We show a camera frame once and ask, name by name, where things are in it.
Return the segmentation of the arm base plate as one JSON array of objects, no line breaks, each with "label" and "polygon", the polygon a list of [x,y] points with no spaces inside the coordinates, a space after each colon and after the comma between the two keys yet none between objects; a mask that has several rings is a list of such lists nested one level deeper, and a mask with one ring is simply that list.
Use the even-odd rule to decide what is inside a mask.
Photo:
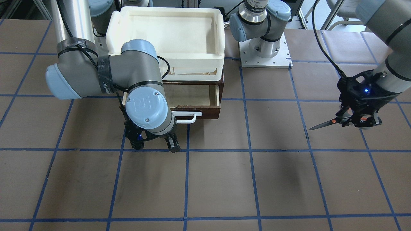
[{"label": "arm base plate", "polygon": [[253,38],[239,42],[242,67],[252,68],[292,68],[292,58],[285,34],[275,42]]}]

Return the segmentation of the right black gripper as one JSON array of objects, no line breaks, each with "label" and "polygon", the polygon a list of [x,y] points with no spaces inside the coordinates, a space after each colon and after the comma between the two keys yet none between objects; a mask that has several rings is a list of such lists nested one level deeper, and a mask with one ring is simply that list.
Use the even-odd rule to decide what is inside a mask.
[{"label": "right black gripper", "polygon": [[135,124],[125,124],[125,137],[130,141],[132,148],[136,150],[143,149],[145,146],[144,142],[146,141],[163,138],[170,152],[176,153],[181,151],[175,127],[165,135],[155,135]]}]

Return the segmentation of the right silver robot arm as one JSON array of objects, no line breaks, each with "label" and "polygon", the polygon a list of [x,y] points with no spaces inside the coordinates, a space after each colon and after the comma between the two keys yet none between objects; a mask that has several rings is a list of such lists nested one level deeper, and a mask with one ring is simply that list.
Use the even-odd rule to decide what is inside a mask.
[{"label": "right silver robot arm", "polygon": [[47,67],[45,78],[59,99],[84,98],[122,91],[120,109],[125,136],[136,150],[145,141],[163,138],[169,151],[180,151],[177,120],[166,101],[160,57],[142,39],[125,42],[119,55],[99,55],[92,23],[114,11],[112,0],[53,0],[57,33],[57,64]]}]

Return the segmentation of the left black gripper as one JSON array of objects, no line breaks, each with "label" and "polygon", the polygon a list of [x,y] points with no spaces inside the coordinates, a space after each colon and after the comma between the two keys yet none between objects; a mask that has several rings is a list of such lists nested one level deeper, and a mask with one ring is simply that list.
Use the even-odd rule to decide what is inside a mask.
[{"label": "left black gripper", "polygon": [[390,102],[390,92],[376,84],[385,75],[384,72],[374,74],[373,71],[363,71],[353,77],[340,78],[337,88],[341,106],[335,116],[344,117],[342,127],[355,125],[358,121],[351,117],[350,110],[357,114],[373,114]]}]

